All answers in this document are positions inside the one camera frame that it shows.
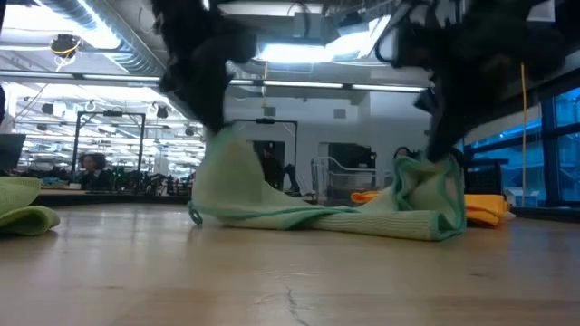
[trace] table surface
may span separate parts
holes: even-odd
[[[76,206],[0,238],[0,325],[577,325],[580,226],[443,243],[195,227],[184,206]]]
[[[78,189],[40,189],[41,196],[87,195],[86,190]]]

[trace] window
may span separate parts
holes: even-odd
[[[558,138],[560,196],[565,201],[580,201],[580,133]]]
[[[526,206],[541,206],[546,200],[546,188],[544,180],[544,150],[541,141],[527,144],[526,149],[526,182],[527,201]],[[518,145],[505,149],[496,149],[478,153],[475,159],[507,159],[502,165],[502,185],[516,195],[516,202],[521,201],[523,187],[523,146]]]
[[[526,131],[527,131],[526,134],[529,135],[530,133],[538,133],[538,132],[540,132],[541,128],[542,128],[542,120],[540,118],[535,119],[535,120],[531,120],[526,125]],[[519,126],[516,126],[515,128],[508,129],[508,130],[503,131],[497,135],[476,141],[475,143],[473,143],[471,145],[471,147],[476,149],[476,148],[479,148],[482,146],[496,144],[496,143],[499,143],[500,141],[520,138],[523,136],[523,134],[524,134],[524,125],[521,124]]]
[[[556,96],[557,127],[578,122],[580,122],[580,88]]]

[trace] light green cloth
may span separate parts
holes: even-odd
[[[59,225],[52,209],[29,206],[40,194],[40,179],[0,177],[0,233],[41,235]]]
[[[440,241],[466,227],[461,169],[454,159],[439,164],[400,158],[394,183],[356,208],[306,204],[271,188],[256,153],[231,129],[220,132],[196,171],[189,212],[201,223],[214,216],[224,225],[259,229],[319,229],[362,235]]]

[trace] cable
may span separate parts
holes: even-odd
[[[67,65],[69,65],[71,63],[74,63],[73,59],[71,59],[70,61],[67,62],[67,60],[69,58],[69,55],[71,55],[71,53],[67,53],[66,54],[66,57],[61,60],[61,63],[58,65],[58,67],[56,67],[56,72],[59,72],[64,66],[67,66]]]
[[[61,58],[59,56],[54,57],[54,63],[57,65],[57,68],[56,68],[57,72],[59,72],[63,67],[66,67],[67,65],[71,65],[75,62],[76,62],[76,56],[73,56],[73,58],[71,58],[69,60]]]
[[[377,43],[374,45],[374,55],[380,62],[392,64],[392,60],[385,59],[381,55],[382,42],[387,37],[387,35],[390,34],[404,20],[408,20],[409,16],[411,16],[411,14],[415,11],[415,9],[417,9],[417,7],[419,7],[420,5],[426,6],[432,5],[426,1],[421,0],[416,1],[409,0],[409,2],[411,3],[409,4],[408,2],[403,1],[399,4],[399,6],[397,6],[397,8],[395,9],[395,13],[392,15],[391,19],[387,23],[387,26],[384,28],[381,35],[377,39]]]
[[[24,114],[24,116],[22,118],[26,118],[26,114],[28,114],[28,111],[30,110],[31,106],[33,104],[35,104],[37,102],[37,100],[40,98],[40,96],[43,94],[44,89],[48,86],[48,84],[45,84],[42,89],[40,89],[36,95],[34,95],[34,97],[28,102],[28,104],[26,104],[26,106],[20,111],[20,113],[17,113],[11,120],[9,120],[7,124],[15,122],[16,119],[20,118],[20,116],[22,116]]]
[[[63,50],[63,51],[55,51],[55,50],[51,50],[54,54],[70,54],[71,52],[75,51],[76,49],[79,48],[79,46],[81,46],[81,42],[82,39],[79,40],[79,42],[77,42],[72,48],[68,49],[68,50]]]
[[[521,63],[522,73],[522,94],[524,96],[524,135],[522,137],[522,207],[526,206],[526,128],[527,128],[527,87],[526,87],[526,65]]]
[[[311,13],[310,8],[308,8],[308,5],[306,5],[302,1],[293,1],[292,4],[290,5],[290,7],[288,8],[288,12],[286,13],[286,15],[290,15],[290,11],[292,11],[292,8],[294,8],[295,5],[299,5],[300,8],[302,9],[302,13],[305,14],[304,15],[304,38],[308,38],[308,35],[310,35],[310,17],[307,14]]]
[[[264,80],[268,78],[268,62],[264,66]],[[262,108],[265,108],[266,104],[266,86],[262,86]]]

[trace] towel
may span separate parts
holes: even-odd
[[[32,177],[0,177],[0,233],[41,235],[59,225],[52,209],[29,206],[40,194],[40,184]]]
[[[465,195],[467,219],[479,225],[498,226],[516,216],[501,195]]]
[[[256,153],[231,129],[211,140],[196,171],[189,212],[196,223],[213,216],[230,227],[317,229],[441,241],[466,227],[461,169],[449,157],[438,164],[400,158],[394,182],[356,208],[308,205],[264,181]]]

